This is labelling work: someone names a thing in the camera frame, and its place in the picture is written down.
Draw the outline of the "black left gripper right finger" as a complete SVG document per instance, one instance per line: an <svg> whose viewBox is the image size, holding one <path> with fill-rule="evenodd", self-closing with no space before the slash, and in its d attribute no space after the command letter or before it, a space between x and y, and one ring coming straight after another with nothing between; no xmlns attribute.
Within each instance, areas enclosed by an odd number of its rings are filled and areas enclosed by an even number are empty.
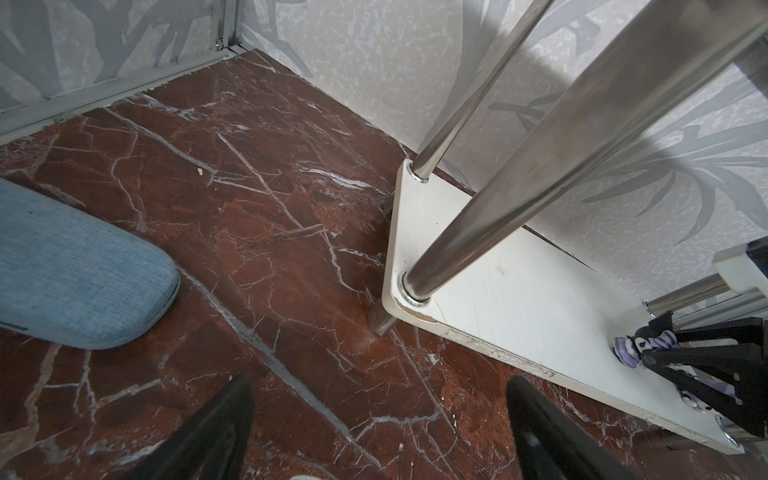
<svg viewBox="0 0 768 480"><path fill-rule="evenodd" d="M514 376L506 403L525 479L635 479L527 379Z"/></svg>

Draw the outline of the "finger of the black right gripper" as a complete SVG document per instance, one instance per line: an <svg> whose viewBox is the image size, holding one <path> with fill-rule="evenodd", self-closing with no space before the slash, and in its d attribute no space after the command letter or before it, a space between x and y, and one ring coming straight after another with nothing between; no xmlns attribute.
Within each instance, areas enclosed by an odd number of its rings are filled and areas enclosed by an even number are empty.
<svg viewBox="0 0 768 480"><path fill-rule="evenodd" d="M767 436L767 359L760 347L647 350L641 361L749 434Z"/></svg>
<svg viewBox="0 0 768 480"><path fill-rule="evenodd" d="M759 317L736 319L686 330L674 330L672 317L673 312L667 311L638 329L634 336L650 339L661 335L664 331L671 331L678 342L732 339L737 343L756 345L764 343L765 320Z"/></svg>

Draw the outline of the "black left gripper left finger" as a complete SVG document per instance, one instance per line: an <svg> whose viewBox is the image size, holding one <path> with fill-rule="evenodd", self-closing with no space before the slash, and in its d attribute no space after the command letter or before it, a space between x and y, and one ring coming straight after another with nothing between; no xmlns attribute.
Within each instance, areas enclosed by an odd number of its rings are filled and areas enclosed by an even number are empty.
<svg viewBox="0 0 768 480"><path fill-rule="evenodd" d="M238 479L255 412L252 379L231 380L125 479Z"/></svg>

